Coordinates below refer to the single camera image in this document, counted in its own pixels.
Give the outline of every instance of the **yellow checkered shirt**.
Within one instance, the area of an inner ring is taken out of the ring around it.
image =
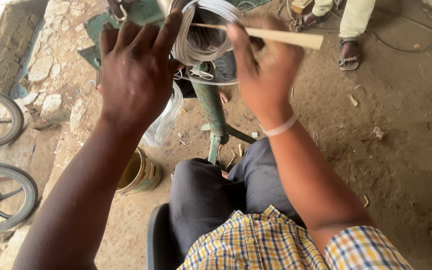
[[[259,214],[235,211],[191,247],[183,269],[392,269],[412,267],[383,233],[370,226],[347,228],[327,244],[325,257],[304,228],[274,206]]]

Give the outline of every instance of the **wooden stick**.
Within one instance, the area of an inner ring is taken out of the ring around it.
[[[214,24],[205,24],[205,23],[191,23],[194,27],[203,27],[203,28],[214,28],[226,30],[226,26],[224,25],[214,25]],[[245,27],[248,35],[256,38],[261,38],[263,40],[273,40],[279,41],[286,44],[297,45],[301,47],[311,48],[319,50],[321,48],[321,44],[323,43],[323,36],[320,34],[304,34],[304,33],[293,33],[293,32],[285,32],[278,30],[269,30],[269,29],[258,29],[258,28],[250,28]]]

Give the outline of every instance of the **stone wall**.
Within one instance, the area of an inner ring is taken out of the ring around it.
[[[0,91],[9,94],[25,63],[33,34],[48,0],[6,5],[0,18]]]

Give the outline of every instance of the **white cable bundle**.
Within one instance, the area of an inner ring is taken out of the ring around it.
[[[182,9],[183,21],[173,50],[174,58],[187,66],[213,61],[233,49],[226,33],[199,27],[190,31],[195,13],[205,24],[226,24],[242,17],[241,12],[225,0],[192,0]]]
[[[175,81],[173,81],[173,89],[174,95],[171,96],[163,113],[154,120],[142,135],[142,142],[147,146],[162,149],[170,129],[178,119],[183,107],[183,93]]]

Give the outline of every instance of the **metal bucket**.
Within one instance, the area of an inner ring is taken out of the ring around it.
[[[151,191],[161,182],[161,166],[141,148],[129,159],[116,193],[129,195],[138,192]]]

